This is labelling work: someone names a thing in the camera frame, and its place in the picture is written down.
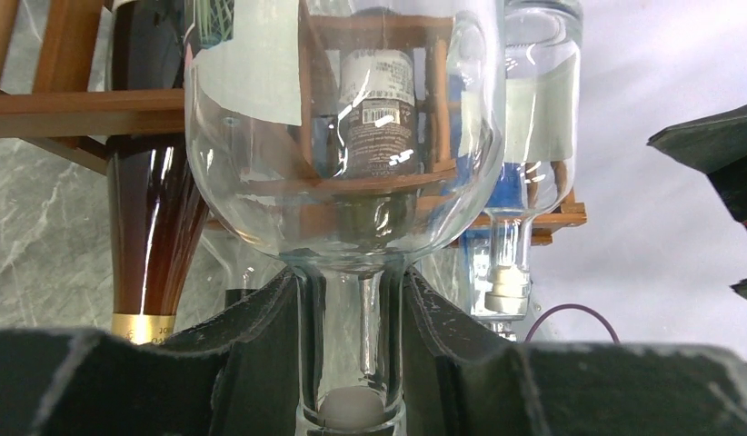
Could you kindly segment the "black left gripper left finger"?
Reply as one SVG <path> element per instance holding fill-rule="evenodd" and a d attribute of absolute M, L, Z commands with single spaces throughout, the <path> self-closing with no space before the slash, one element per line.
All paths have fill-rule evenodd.
<path fill-rule="evenodd" d="M 295 276 L 163 345 L 91 328 L 0 330 L 0 435 L 291 435 Z"/>

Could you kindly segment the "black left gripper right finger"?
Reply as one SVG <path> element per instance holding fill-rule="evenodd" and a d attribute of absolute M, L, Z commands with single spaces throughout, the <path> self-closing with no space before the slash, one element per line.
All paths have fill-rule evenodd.
<path fill-rule="evenodd" d="M 747 435 L 747 363 L 710 346 L 508 342 L 403 278 L 411 435 Z"/>

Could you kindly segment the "clear glass bottle white cap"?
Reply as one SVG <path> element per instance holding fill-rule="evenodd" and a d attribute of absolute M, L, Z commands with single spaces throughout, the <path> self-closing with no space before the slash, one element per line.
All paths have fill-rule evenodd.
<path fill-rule="evenodd" d="M 484 75 L 506 87 L 503 166 L 484 210 L 492 232 L 485 306 L 520 321 L 531 293 L 533 221 L 573 187 L 583 32 L 578 1 L 498 1 L 483 16 Z"/>

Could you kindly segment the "clear glass bottle silver cap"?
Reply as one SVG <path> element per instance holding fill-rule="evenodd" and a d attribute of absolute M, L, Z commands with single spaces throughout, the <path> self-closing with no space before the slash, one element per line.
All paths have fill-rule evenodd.
<path fill-rule="evenodd" d="M 502 166 L 501 1 L 187 1 L 216 217 L 298 276 L 300 435 L 403 435 L 403 278 Z"/>

